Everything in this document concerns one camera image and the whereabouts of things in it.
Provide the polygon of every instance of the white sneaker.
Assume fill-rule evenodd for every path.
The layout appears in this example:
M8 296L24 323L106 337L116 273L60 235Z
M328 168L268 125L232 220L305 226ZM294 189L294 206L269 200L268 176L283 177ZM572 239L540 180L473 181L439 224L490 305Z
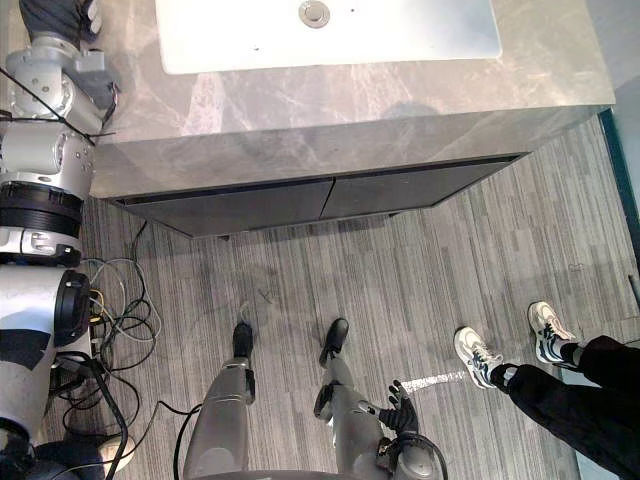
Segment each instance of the white sneaker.
M471 379L480 388L496 388L491 383L491 370L502 365L502 355L487 348L480 335L471 327L458 330L453 337L456 353L469 370Z
M118 452L119 446L120 446L119 436L111 437L109 440L107 440L102 445L100 445L98 447L98 453L100 453L100 456L102 457L102 461L110 462L114 458L116 458L116 453ZM129 438L127 439L127 444L124 447L123 455L127 455L129 452L131 452L131 450L135 448L135 446L136 446L135 440L131 438L131 436L129 436ZM133 454L128 455L126 457L122 457L122 459L118 462L118 466L116 467L116 472L119 472L124 467L126 467L132 458L133 458ZM109 472L109 469L111 468L111 463L105 463L103 467L104 467L104 474L106 475Z
M527 316L529 325L536 334L536 356L543 363L552 363L559 367L573 368L575 365L566 362L560 355L560 349L556 345L558 341L571 342L576 340L576 336L567 331L556 312L547 302L536 302L529 306Z

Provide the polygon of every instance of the sink drain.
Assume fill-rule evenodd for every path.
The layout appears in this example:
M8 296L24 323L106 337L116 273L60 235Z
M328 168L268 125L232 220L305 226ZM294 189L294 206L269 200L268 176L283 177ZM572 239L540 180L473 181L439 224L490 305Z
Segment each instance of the sink drain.
M298 9L298 14L300 15L300 20L311 28L322 28L329 23L331 18L329 7L318 0L308 0L302 3Z

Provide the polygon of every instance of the cabinet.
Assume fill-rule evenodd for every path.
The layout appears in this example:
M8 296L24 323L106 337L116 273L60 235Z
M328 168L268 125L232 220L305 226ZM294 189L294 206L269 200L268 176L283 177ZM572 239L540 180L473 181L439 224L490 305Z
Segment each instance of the cabinet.
M124 198L130 212L191 237L431 207L509 165L507 155L304 180Z

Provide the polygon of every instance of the white sink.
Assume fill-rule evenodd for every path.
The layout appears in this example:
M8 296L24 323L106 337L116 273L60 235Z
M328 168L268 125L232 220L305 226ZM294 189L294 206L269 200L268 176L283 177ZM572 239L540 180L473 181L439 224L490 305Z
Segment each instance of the white sink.
M169 74L501 54L491 0L156 0L156 13Z

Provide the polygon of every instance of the shoe lace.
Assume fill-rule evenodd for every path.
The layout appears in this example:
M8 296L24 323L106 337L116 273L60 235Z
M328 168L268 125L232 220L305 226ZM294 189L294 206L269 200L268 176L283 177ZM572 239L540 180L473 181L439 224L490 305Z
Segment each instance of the shoe lace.
M553 327L553 325L550 322L547 322L544 324L544 330L542 330L542 336L545 338L545 340L551 340L556 334L557 334L556 329Z
M491 357L494 356L487 345L484 343L476 343L471 351L473 352L473 363L476 366L486 363Z

